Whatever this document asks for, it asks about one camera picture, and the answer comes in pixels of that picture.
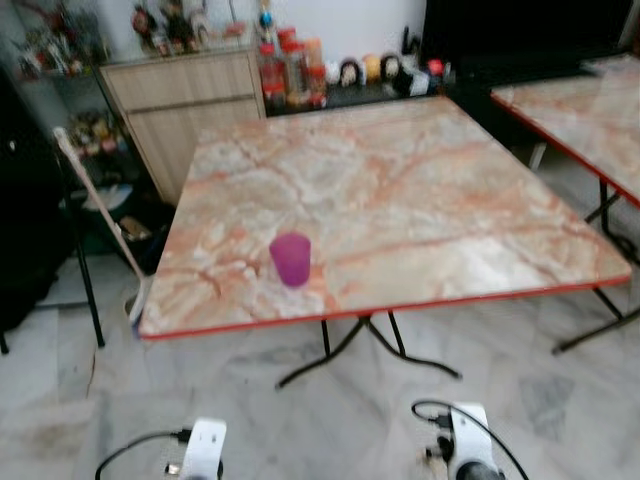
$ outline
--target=figurine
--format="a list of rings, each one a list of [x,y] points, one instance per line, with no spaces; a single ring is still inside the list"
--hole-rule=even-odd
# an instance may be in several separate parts
[[[149,13],[143,5],[135,6],[135,12],[131,19],[133,29],[140,36],[142,47],[153,50],[153,32],[158,28],[156,19]]]
[[[382,81],[392,81],[400,73],[400,59],[393,53],[382,57],[380,61],[380,76]]]
[[[340,67],[340,85],[350,87],[362,81],[362,69],[356,60],[349,58]]]
[[[95,156],[121,150],[126,145],[115,119],[109,112],[90,110],[70,118],[70,132],[80,156]]]
[[[160,9],[167,19],[167,37],[177,53],[192,49],[195,43],[193,29],[182,16],[182,0],[166,0]]]
[[[327,70],[327,83],[329,85],[337,85],[340,81],[340,64],[338,62],[327,62],[325,68]]]
[[[269,10],[270,3],[270,0],[260,1],[260,16],[256,29],[262,43],[275,43],[275,22]]]
[[[80,60],[74,60],[73,62],[71,62],[69,70],[72,75],[80,75],[84,70],[84,65]]]
[[[367,83],[374,83],[380,80],[380,57],[377,55],[365,55],[364,62]]]
[[[192,0],[189,3],[194,4],[186,9],[191,29],[200,45],[206,47],[209,45],[209,40],[213,33],[209,17],[207,17],[207,0]]]

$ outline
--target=table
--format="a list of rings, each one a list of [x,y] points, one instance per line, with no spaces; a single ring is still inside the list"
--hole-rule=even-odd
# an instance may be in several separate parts
[[[621,57],[593,65],[597,76],[570,78],[492,92],[494,100],[600,178],[600,206],[586,217],[600,217],[602,230],[626,256],[640,264],[633,243],[609,229],[608,209],[621,197],[640,207],[640,61]],[[615,190],[608,196],[607,186]],[[623,315],[596,291],[616,320],[563,342],[562,353],[640,318],[640,309]]]
[[[300,289],[268,246],[312,242]],[[393,311],[625,282],[622,256],[446,98],[206,130],[139,325],[160,340],[321,321],[328,363]],[[371,323],[389,312],[398,348]],[[331,350],[326,319],[357,316]]]

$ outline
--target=tiled floor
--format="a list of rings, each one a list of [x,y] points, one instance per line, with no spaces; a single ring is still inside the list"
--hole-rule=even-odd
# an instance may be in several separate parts
[[[572,162],[551,152],[540,174],[579,211],[595,205],[597,181]],[[613,225],[639,238],[640,215],[625,205]],[[321,355],[318,325],[142,344],[122,308],[133,275],[116,257],[92,258],[90,269],[104,350],[95,348],[86,308],[36,310],[8,334],[2,478],[93,478],[133,437],[198,416],[228,422],[224,478],[444,478],[418,459],[434,438],[410,414],[419,398],[482,402],[532,479],[638,478],[639,325],[560,358],[549,353],[558,339],[609,319],[590,292],[399,313],[407,350],[460,369],[462,382],[399,362],[362,334],[332,365],[277,392],[279,377]],[[82,297],[76,270],[66,266],[49,302]],[[629,286],[609,292],[620,308],[640,303]],[[332,339],[352,322],[332,322]],[[374,322],[391,337],[384,316]],[[160,479],[181,455],[169,441],[150,443],[103,478]],[[509,480],[518,478],[505,455],[496,459]]]

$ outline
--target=doll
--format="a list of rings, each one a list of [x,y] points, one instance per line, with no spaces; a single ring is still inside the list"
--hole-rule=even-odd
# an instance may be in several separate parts
[[[340,86],[350,87],[362,81],[362,69],[357,61],[349,58],[340,67]]]
[[[131,19],[133,29],[140,36],[144,48],[153,49],[153,32],[158,28],[156,19],[149,13],[143,5],[136,5],[135,12]]]
[[[393,81],[400,73],[400,59],[397,55],[388,54],[380,61],[380,75],[383,82]]]
[[[260,1],[260,16],[256,29],[262,43],[275,43],[275,22],[269,10],[270,0]]]
[[[166,0],[160,9],[167,19],[167,37],[177,53],[194,49],[195,35],[189,22],[182,16],[182,0]]]
[[[207,0],[202,0],[199,6],[195,6],[194,4],[187,12],[189,14],[189,21],[191,22],[191,29],[196,35],[198,42],[203,47],[208,46],[213,30],[207,17]]]
[[[362,59],[367,76],[367,83],[380,80],[380,57],[377,55],[365,55]]]
[[[329,85],[337,85],[340,82],[340,64],[338,62],[327,62],[325,68],[327,71],[327,83]]]

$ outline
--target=purple cup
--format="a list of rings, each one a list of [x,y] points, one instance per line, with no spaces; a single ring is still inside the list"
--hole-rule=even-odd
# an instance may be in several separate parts
[[[299,287],[309,280],[311,271],[311,242],[299,233],[285,233],[269,245],[269,252],[282,283]]]

